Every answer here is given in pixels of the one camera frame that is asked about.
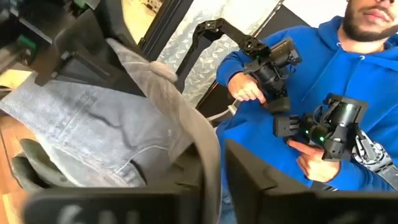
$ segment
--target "black frame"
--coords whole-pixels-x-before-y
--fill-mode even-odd
[[[149,61],[157,60],[187,14],[193,0],[165,0],[145,36],[138,43]]]
[[[231,139],[226,175],[238,223],[396,223],[395,192],[310,190]]]

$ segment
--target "denim fabric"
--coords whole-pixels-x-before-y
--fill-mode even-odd
[[[192,143],[147,98],[56,80],[40,87],[34,78],[7,95],[0,108],[37,136],[77,186],[143,186],[131,160],[146,159],[146,179],[159,178],[171,163],[169,149],[182,151]],[[142,158],[151,151],[158,153]]]
[[[223,189],[220,224],[237,224],[231,194]]]

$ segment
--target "robotic hand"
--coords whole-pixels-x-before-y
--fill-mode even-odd
[[[325,150],[322,159],[340,161],[353,157],[358,163],[380,175],[398,189],[398,170],[384,148],[372,142],[359,124],[368,109],[363,101],[329,94],[313,114],[274,118],[274,135],[304,138],[309,145]]]
[[[259,89],[267,98],[267,109],[272,114],[290,111],[284,80],[292,73],[293,66],[302,61],[292,39],[285,39],[270,48],[255,37],[243,34],[225,19],[205,21],[197,26],[192,45],[177,70],[177,88],[183,91],[184,81],[200,54],[224,34],[252,59],[251,63],[244,65],[244,73],[257,80]]]

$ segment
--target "mustache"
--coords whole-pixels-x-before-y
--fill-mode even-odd
[[[368,10],[372,10],[372,9],[378,9],[380,11],[383,11],[384,13],[386,13],[386,15],[393,21],[395,19],[395,15],[393,15],[390,10],[388,10],[388,8],[383,7],[383,6],[379,6],[379,5],[375,5],[375,6],[370,6],[370,7],[364,7],[362,8],[360,11],[361,12],[366,12]]]

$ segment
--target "patterned fabric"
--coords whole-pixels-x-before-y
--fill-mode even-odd
[[[158,61],[177,71],[192,43],[196,26],[204,21],[224,18],[233,26],[252,34],[275,8],[279,0],[194,0],[187,15],[160,54]],[[195,106],[215,80],[216,69],[238,45],[227,36],[202,52],[185,80],[183,96]]]

